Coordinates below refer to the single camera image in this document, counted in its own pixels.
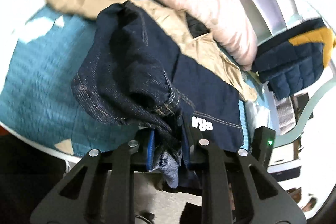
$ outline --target floor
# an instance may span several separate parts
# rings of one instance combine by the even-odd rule
[[[148,211],[155,215],[155,224],[178,224],[185,204],[202,204],[202,198],[186,193],[167,193],[159,191],[155,185],[161,174],[134,175],[134,209],[135,212]]]

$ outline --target tan jacket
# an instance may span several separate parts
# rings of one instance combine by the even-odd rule
[[[46,0],[55,10],[78,14],[89,19],[96,19],[99,12],[113,3],[123,3],[127,0]],[[200,65],[211,70],[222,80],[234,86],[244,101],[255,101],[257,92],[247,85],[240,69],[221,52],[212,34],[193,38],[189,32],[184,11],[174,11],[166,8],[153,0],[130,0],[143,8],[157,24],[169,35],[180,47],[181,52]]]

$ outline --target jeans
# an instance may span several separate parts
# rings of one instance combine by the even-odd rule
[[[192,58],[130,1],[113,4],[97,18],[94,44],[71,88],[85,111],[106,124],[155,130],[151,170],[177,187],[182,113],[222,149],[243,145],[239,95]]]

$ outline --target clothing pile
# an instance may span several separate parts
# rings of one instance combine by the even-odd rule
[[[71,82],[97,121],[155,131],[148,171],[179,184],[182,115],[220,148],[244,144],[239,99],[255,101],[249,69],[256,36],[239,0],[46,0],[54,10],[96,20],[94,44]]]

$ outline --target metal screw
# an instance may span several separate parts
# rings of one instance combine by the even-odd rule
[[[245,149],[239,149],[238,154],[241,155],[242,157],[246,157],[248,155],[248,152]]]
[[[98,151],[97,149],[92,149],[92,150],[90,150],[90,152],[89,152],[89,155],[90,155],[91,157],[98,156],[98,154],[99,154],[99,151]]]
[[[129,147],[136,147],[138,145],[138,142],[136,140],[131,140],[128,142]]]
[[[204,145],[204,146],[209,145],[209,141],[207,139],[200,139],[198,142],[200,145]]]

